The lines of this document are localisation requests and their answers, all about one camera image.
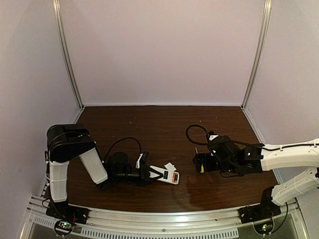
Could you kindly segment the yellow handled screwdriver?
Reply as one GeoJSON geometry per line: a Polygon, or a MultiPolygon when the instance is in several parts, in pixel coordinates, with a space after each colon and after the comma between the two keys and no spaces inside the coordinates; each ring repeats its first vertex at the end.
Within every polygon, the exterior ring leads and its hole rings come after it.
{"type": "Polygon", "coordinates": [[[199,153],[197,147],[195,147],[194,165],[199,173],[204,173],[204,158],[205,153],[199,153]]]}

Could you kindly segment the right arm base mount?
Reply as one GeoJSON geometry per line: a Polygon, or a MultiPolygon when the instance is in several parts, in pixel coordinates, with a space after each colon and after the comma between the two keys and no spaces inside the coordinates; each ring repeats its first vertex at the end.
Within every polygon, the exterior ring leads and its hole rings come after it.
{"type": "Polygon", "coordinates": [[[281,214],[280,206],[266,206],[266,205],[254,205],[246,206],[238,209],[240,220],[242,224],[270,219],[272,216],[281,214]]]}

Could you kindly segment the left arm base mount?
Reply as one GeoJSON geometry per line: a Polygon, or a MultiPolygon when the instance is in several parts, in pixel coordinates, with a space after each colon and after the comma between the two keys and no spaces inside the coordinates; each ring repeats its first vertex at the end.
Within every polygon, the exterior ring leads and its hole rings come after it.
{"type": "Polygon", "coordinates": [[[86,224],[89,210],[87,208],[76,207],[76,206],[62,206],[57,205],[49,206],[46,210],[46,215],[61,219],[63,221],[75,223],[75,224],[86,224]]]}

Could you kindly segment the white battery cover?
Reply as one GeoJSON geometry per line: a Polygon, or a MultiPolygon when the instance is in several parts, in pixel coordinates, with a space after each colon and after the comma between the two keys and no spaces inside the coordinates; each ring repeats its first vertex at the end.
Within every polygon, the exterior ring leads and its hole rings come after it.
{"type": "Polygon", "coordinates": [[[165,167],[167,170],[169,170],[169,171],[175,171],[175,170],[176,170],[175,166],[174,166],[171,162],[165,164],[164,167],[165,167]]]}

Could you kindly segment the right aluminium frame post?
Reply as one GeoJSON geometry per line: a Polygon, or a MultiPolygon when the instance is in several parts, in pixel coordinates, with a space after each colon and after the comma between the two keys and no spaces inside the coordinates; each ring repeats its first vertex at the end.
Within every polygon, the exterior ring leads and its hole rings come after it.
{"type": "Polygon", "coordinates": [[[260,32],[259,32],[259,38],[257,42],[257,48],[256,53],[249,77],[249,82],[246,88],[245,96],[241,105],[242,110],[245,110],[247,108],[253,86],[257,77],[258,69],[261,63],[263,49],[266,43],[269,25],[270,25],[270,19],[271,19],[271,12],[272,12],[272,1],[271,0],[265,0],[264,1],[264,8],[262,12],[262,20],[261,20],[261,26],[260,26],[260,32]]]}

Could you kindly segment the white remote control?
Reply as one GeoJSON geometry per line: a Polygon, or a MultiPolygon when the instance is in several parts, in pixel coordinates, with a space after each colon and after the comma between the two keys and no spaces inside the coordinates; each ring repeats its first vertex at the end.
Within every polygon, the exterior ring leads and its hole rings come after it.
{"type": "Polygon", "coordinates": [[[173,184],[173,185],[178,185],[178,184],[172,183],[172,175],[173,175],[174,172],[177,172],[177,170],[169,171],[165,167],[163,169],[165,169],[164,177],[162,179],[159,179],[158,181],[162,181],[162,182],[173,184]]]}

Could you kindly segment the front aluminium rail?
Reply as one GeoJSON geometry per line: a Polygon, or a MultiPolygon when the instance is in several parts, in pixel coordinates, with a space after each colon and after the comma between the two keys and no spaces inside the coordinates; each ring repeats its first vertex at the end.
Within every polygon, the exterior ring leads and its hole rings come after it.
{"type": "Polygon", "coordinates": [[[298,202],[289,202],[289,211],[282,226],[270,236],[259,235],[256,223],[243,224],[239,207],[186,213],[137,213],[88,208],[87,223],[78,224],[65,238],[57,235],[57,219],[46,215],[48,202],[32,195],[18,239],[89,238],[89,239],[309,239],[309,233],[298,202]],[[46,233],[36,235],[36,226],[46,233]]]}

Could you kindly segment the aluminium frame post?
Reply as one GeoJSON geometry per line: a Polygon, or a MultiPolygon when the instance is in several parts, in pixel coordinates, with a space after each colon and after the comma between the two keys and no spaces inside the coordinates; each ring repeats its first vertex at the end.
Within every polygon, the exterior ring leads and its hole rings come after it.
{"type": "Polygon", "coordinates": [[[57,25],[57,31],[58,31],[58,37],[61,45],[61,50],[62,50],[62,57],[65,63],[65,68],[67,71],[67,75],[69,78],[69,82],[71,85],[71,89],[73,92],[73,95],[75,97],[75,101],[77,104],[78,109],[83,109],[84,105],[80,96],[80,92],[76,83],[72,63],[71,63],[71,58],[69,54],[69,49],[67,45],[67,39],[66,39],[66,34],[65,34],[65,29],[64,29],[64,24],[63,24],[63,17],[62,17],[62,10],[61,10],[61,1],[60,0],[53,0],[53,12],[55,16],[55,21],[57,25]]]}
{"type": "Polygon", "coordinates": [[[262,20],[261,20],[261,26],[260,26],[260,32],[259,32],[259,38],[257,42],[257,48],[256,53],[249,77],[249,82],[246,88],[245,96],[241,105],[242,110],[245,110],[247,108],[253,86],[257,77],[258,69],[261,63],[263,49],[266,43],[269,25],[270,25],[270,19],[271,19],[271,12],[272,12],[272,1],[271,0],[265,0],[264,1],[264,8],[262,12],[262,20]]]}

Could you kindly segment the left aluminium frame post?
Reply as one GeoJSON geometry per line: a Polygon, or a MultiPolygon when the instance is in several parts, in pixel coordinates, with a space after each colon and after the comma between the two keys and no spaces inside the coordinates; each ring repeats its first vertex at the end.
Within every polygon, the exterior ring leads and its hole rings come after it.
{"type": "Polygon", "coordinates": [[[80,92],[76,83],[72,63],[71,63],[71,58],[69,54],[69,49],[67,45],[67,39],[66,39],[66,34],[65,34],[65,29],[64,29],[64,24],[63,24],[63,17],[62,17],[62,10],[61,10],[61,1],[60,0],[53,0],[53,12],[55,16],[55,21],[57,25],[57,31],[58,31],[58,37],[61,45],[61,50],[62,50],[62,57],[65,63],[65,68],[67,71],[67,75],[69,78],[69,82],[71,85],[71,89],[73,92],[73,95],[75,97],[75,101],[77,104],[78,109],[83,109],[84,105],[80,96],[80,92]]]}

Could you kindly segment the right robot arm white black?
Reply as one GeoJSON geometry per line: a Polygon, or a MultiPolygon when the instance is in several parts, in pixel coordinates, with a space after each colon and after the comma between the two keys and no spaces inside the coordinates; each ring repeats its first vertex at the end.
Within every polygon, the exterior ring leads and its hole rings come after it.
{"type": "Polygon", "coordinates": [[[228,136],[209,135],[208,153],[193,158],[199,173],[220,171],[235,176],[263,173],[273,169],[306,167],[287,182],[264,190],[261,204],[279,207],[292,198],[305,194],[319,185],[319,140],[294,144],[247,144],[228,136]]]}

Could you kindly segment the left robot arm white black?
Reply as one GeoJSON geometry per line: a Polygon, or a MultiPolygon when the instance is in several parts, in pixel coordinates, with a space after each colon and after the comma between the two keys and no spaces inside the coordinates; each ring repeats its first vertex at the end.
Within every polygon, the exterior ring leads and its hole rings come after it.
{"type": "Polygon", "coordinates": [[[46,133],[50,205],[65,218],[70,213],[67,196],[67,173],[70,161],[79,158],[92,181],[100,190],[114,188],[119,182],[147,186],[164,174],[146,165],[148,152],[141,152],[137,166],[128,163],[128,156],[116,152],[104,162],[96,142],[82,124],[56,124],[46,133]]]}

